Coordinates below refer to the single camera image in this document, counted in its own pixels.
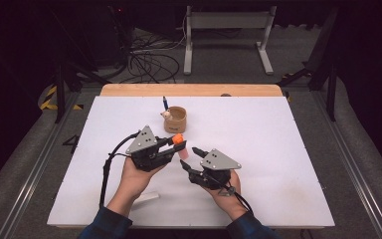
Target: white tabletop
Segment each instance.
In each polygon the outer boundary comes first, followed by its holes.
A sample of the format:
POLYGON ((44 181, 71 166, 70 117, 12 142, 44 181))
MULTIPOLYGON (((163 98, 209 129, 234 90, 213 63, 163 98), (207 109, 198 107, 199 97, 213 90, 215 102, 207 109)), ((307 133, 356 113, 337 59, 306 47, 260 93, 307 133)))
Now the white tabletop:
MULTIPOLYGON (((194 169, 201 158, 191 147, 217 148, 242 164, 237 169, 242 195, 256 217, 273 228, 321 228, 334 221, 303 145, 287 100, 282 97, 170 97, 170 106, 187 110, 187 139, 194 169)), ((161 97, 96 97, 79 145, 60 187, 48 224, 89 225, 98 211, 102 167, 108 153, 127 136, 149 125, 159 137, 163 129, 161 97)), ((118 152, 125 152, 132 140, 118 152)), ((124 158, 111 166, 106 202, 120 179, 124 158)), ((137 227, 224 227, 231 221, 210 195, 188 180, 174 155, 144 191, 159 198, 132 207, 137 227)))

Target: sleeve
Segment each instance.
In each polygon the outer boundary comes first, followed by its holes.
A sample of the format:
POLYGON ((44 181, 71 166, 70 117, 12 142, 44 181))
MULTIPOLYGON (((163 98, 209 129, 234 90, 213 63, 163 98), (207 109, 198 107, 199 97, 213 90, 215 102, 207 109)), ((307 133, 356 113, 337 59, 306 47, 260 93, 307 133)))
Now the sleeve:
POLYGON ((276 232, 263 226, 251 212, 246 212, 229 224, 226 229, 232 239, 281 239, 276 232))
POLYGON ((102 207, 92 224, 80 234, 81 239, 90 238, 124 238, 132 221, 109 209, 102 207))

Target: white metal stand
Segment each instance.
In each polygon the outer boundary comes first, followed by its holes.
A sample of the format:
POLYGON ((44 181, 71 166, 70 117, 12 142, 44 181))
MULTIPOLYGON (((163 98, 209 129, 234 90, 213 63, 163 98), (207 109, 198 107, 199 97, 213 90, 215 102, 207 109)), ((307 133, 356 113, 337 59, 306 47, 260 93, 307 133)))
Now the white metal stand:
POLYGON ((276 14, 276 6, 271 7, 269 12, 192 12, 191 6, 187 6, 187 46, 185 49, 184 74, 191 74, 192 29, 208 28, 265 28, 263 42, 257 42, 257 49, 262 58, 263 67, 267 75, 273 74, 273 68, 266 52, 266 44, 272 29, 276 14))

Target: pen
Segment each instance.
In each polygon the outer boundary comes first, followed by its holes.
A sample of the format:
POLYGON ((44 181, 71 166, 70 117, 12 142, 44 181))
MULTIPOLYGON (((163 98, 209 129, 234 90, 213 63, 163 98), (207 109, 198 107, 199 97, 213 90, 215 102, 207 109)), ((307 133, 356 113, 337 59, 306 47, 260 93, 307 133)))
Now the pen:
POLYGON ((167 105, 167 101, 165 97, 163 97, 163 104, 165 106, 165 110, 167 111, 169 109, 169 106, 167 105))

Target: wooden cup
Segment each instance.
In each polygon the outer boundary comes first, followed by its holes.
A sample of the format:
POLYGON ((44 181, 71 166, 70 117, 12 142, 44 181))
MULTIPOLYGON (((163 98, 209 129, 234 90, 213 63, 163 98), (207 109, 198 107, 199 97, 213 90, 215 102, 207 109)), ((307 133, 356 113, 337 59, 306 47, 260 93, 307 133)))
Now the wooden cup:
POLYGON ((187 125, 187 111, 181 107, 170 107, 172 119, 164 121, 164 128, 167 132, 178 133, 184 132, 187 125))

